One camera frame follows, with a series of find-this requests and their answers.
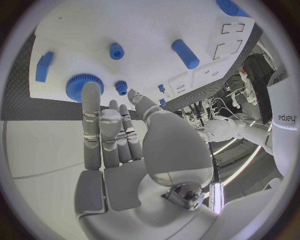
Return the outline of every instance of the white robot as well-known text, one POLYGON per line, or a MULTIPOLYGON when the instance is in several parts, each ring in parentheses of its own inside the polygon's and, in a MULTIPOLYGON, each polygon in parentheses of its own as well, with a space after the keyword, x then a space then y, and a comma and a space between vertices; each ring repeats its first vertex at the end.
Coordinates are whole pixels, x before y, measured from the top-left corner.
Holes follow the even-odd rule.
MULTIPOLYGON (((286 78, 284 70, 274 73, 270 96, 282 91, 282 79, 289 84, 286 78)), ((274 194, 274 189, 266 189, 243 197, 220 214, 202 204, 202 189, 214 172, 206 142, 245 138, 273 154, 270 132, 218 116, 200 137, 184 119, 131 89, 128 99, 148 128, 142 148, 126 106, 112 100, 109 109, 100 112, 100 95, 94 82, 81 92, 86 170, 77 183, 75 213, 89 239, 230 239, 231 229, 247 225, 274 194)), ((272 109, 276 114, 278 108, 272 109)), ((282 174, 284 168, 279 164, 282 174)))

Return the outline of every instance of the white pegboard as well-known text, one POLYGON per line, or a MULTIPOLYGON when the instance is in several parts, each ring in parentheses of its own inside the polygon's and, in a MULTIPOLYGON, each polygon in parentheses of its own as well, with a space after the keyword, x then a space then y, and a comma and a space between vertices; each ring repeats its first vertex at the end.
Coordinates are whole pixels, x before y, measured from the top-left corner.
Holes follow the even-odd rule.
POLYGON ((115 99, 133 109, 127 97, 115 90, 119 80, 157 104, 165 97, 158 89, 163 84, 170 95, 167 102, 221 79, 245 46, 254 23, 252 18, 226 15, 214 0, 68 0, 35 31, 30 96, 73 102, 66 95, 68 80, 89 73, 103 81, 102 106, 115 99), (222 34, 224 25, 229 33, 222 34), (197 68, 188 70, 172 50, 177 39, 199 58, 197 68), (112 43, 123 47, 122 59, 110 58, 112 43), (47 52, 53 52, 54 57, 46 82, 36 82, 37 63, 47 52), (181 78, 185 91, 178 93, 170 83, 181 78))

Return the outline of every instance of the black mesh surface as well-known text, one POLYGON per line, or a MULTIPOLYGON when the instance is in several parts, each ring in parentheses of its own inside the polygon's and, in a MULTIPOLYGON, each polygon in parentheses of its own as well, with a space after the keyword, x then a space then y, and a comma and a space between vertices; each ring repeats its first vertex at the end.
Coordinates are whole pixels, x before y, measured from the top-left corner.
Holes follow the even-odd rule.
MULTIPOLYGON (((167 102, 163 108, 174 112, 216 94, 229 77, 241 66, 260 39, 261 34, 261 29, 255 24, 245 47, 222 79, 179 96, 167 102)), ((12 66, 4 91, 1 119, 6 121, 82 120, 81 103, 30 98, 29 65, 34 41, 35 36, 32 34, 12 66)), ((135 111, 129 112, 132 119, 139 119, 135 111)))

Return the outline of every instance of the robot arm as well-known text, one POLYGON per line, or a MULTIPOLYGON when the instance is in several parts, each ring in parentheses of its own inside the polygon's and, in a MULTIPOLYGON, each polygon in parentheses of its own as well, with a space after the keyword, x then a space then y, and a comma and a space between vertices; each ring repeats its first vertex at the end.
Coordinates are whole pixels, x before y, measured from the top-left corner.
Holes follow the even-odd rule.
POLYGON ((272 133, 255 126, 249 126, 245 122, 232 120, 224 116, 216 116, 210 120, 200 131, 199 135, 206 142, 222 142, 231 138, 246 139, 260 145, 264 150, 273 155, 272 133))

